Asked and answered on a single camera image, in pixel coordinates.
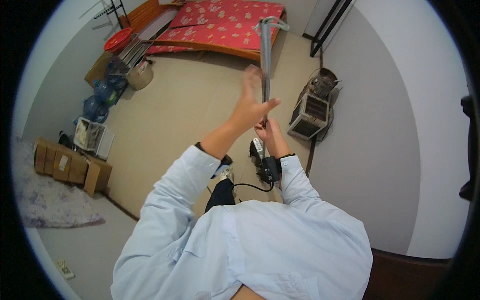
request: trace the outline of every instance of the cardboard box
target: cardboard box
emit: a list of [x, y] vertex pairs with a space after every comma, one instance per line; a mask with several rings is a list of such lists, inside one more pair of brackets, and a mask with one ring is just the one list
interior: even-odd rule
[[34, 146], [34, 168], [38, 174], [44, 173], [45, 157], [47, 155], [47, 141], [38, 137]]
[[85, 178], [84, 190], [90, 197], [95, 191], [104, 191], [107, 188], [112, 166], [95, 157], [85, 154], [88, 163], [87, 177]]
[[47, 154], [45, 155], [45, 165], [43, 167], [44, 174], [53, 174], [53, 164], [55, 162], [55, 155], [57, 154], [57, 143], [47, 142]]
[[88, 71], [87, 75], [85, 75], [85, 81], [88, 84], [95, 88], [93, 81], [101, 80], [105, 77], [105, 70], [107, 69], [107, 65], [112, 59], [112, 53], [110, 52], [103, 52], [102, 55], [96, 60], [92, 68]]
[[93, 197], [95, 191], [107, 187], [112, 166], [90, 155], [80, 155], [57, 143], [39, 137], [35, 143], [35, 171], [51, 175], [56, 180], [84, 184], [84, 190]]
[[70, 171], [68, 173], [68, 181], [73, 183], [84, 183], [85, 176], [87, 174], [88, 163], [85, 160], [85, 157], [80, 154], [73, 152], [72, 162], [70, 163]]
[[72, 163], [72, 150], [59, 145], [53, 162], [52, 176], [55, 180], [68, 181], [70, 164]]

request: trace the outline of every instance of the floor tile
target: floor tile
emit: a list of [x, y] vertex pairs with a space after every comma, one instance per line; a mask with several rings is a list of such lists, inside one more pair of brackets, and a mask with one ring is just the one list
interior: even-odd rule
[[[271, 98], [279, 97], [282, 104], [270, 112], [285, 132], [291, 150], [306, 167], [310, 141], [286, 134], [291, 113], [307, 80], [319, 65], [310, 58], [310, 41], [291, 33], [279, 34], [272, 51]], [[117, 105], [110, 109], [106, 125], [115, 132], [108, 162], [113, 170], [108, 186], [109, 195], [138, 216], [152, 185], [191, 144], [200, 141], [214, 128], [225, 122], [240, 97], [243, 70], [258, 62], [222, 53], [166, 53], [149, 57], [154, 63], [153, 80], [140, 91], [127, 89]], [[261, 101], [260, 87], [255, 92]], [[229, 150], [234, 169], [234, 183], [244, 182], [264, 189], [249, 158], [253, 129], [242, 135]], [[215, 188], [219, 178], [210, 180]], [[236, 201], [256, 199], [281, 202], [274, 189], [262, 192], [247, 186], [235, 189]], [[193, 211], [201, 216], [210, 192], [206, 188]]]

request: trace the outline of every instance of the label on box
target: label on box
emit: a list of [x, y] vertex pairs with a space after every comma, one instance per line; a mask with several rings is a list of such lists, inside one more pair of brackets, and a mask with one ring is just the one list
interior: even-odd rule
[[65, 165], [67, 165], [67, 162], [68, 162], [68, 157], [66, 157], [65, 155], [62, 155], [59, 163], [60, 171], [63, 172], [65, 170]]
[[140, 76], [142, 75], [143, 72], [145, 72], [145, 69], [147, 68], [148, 62], [144, 61], [140, 67], [138, 68], [137, 75]]

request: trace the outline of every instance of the hand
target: hand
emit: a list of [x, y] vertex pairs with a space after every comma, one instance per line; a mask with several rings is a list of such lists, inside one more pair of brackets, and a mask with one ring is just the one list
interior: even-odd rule
[[242, 94], [227, 123], [240, 135], [253, 127], [260, 118], [280, 104], [280, 99], [270, 99], [258, 103], [253, 95], [256, 83], [260, 81], [261, 70], [253, 65], [247, 67], [243, 74]]
[[275, 158], [280, 158], [288, 154], [292, 154], [290, 147], [283, 138], [278, 122], [269, 118], [266, 123], [266, 128], [262, 125], [262, 120], [254, 126], [254, 130], [258, 137], [265, 143], [268, 153]]
[[261, 104], [257, 102], [253, 95], [253, 89], [260, 80], [260, 75], [259, 68], [248, 66], [243, 74], [242, 93], [232, 115], [225, 124], [212, 131], [200, 142], [204, 151], [211, 156], [222, 159], [239, 136], [280, 104], [280, 99], [271, 99]]

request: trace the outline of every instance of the black strap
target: black strap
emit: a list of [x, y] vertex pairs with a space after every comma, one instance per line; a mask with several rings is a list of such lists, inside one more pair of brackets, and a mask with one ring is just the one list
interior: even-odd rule
[[[200, 142], [196, 143], [195, 144], [195, 147], [197, 147], [198, 149], [202, 150], [203, 152], [207, 153], [203, 148], [202, 148], [202, 145], [200, 145]], [[220, 166], [222, 165], [231, 165], [233, 163], [233, 160], [228, 156], [228, 155], [225, 155], [222, 160], [220, 161]]]
[[289, 157], [289, 156], [295, 156], [295, 155], [296, 155], [296, 154], [293, 153], [293, 154], [287, 154], [287, 155], [284, 155], [284, 156], [282, 156], [282, 157], [280, 157], [280, 158], [277, 158], [277, 159], [276, 159], [276, 165], [277, 165], [277, 167], [278, 167], [278, 170], [281, 170], [281, 169], [282, 169], [282, 164], [280, 164], [280, 160], [281, 160], [282, 158]]

